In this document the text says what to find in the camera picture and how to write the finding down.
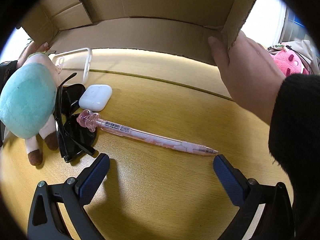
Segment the cardboard box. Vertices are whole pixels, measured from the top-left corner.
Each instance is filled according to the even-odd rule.
[[[40,0],[21,26],[57,53],[82,47],[164,52],[213,64],[207,38],[230,48],[255,0]]]

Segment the clear phone case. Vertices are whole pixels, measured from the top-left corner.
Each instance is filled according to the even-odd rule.
[[[61,81],[65,80],[72,73],[77,75],[71,78],[65,86],[76,83],[85,84],[88,79],[92,50],[89,48],[75,49],[59,54],[51,54],[49,58],[61,69],[59,74]]]

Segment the sunglasses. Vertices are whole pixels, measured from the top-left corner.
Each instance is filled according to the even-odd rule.
[[[61,157],[69,163],[83,152],[93,155],[95,149],[91,146],[97,136],[97,131],[90,132],[87,128],[81,127],[77,122],[79,114],[73,114],[79,108],[79,99],[85,92],[82,84],[73,84],[63,87],[68,80],[76,76],[71,74],[57,88],[54,118]],[[66,116],[63,124],[62,115]]]

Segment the hand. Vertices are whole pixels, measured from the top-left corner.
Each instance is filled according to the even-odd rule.
[[[23,65],[23,63],[25,63],[25,61],[31,54],[36,52],[45,52],[48,49],[48,47],[49,44],[47,42],[45,42],[41,46],[38,46],[34,41],[31,41],[30,44],[24,50],[21,58],[18,59],[17,69],[20,68]]]
[[[209,37],[212,57],[233,100],[270,125],[284,74],[269,53],[240,31],[233,47]]]

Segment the pen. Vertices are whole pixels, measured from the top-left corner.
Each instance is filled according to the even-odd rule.
[[[93,113],[88,109],[79,114],[79,116],[77,117],[77,122],[82,127],[87,127],[91,132],[94,132],[96,127],[99,127],[103,131],[109,133],[144,141],[165,148],[174,149],[180,152],[187,152],[204,156],[212,156],[218,153],[218,151],[204,145],[175,140],[100,119],[100,115],[98,113]]]

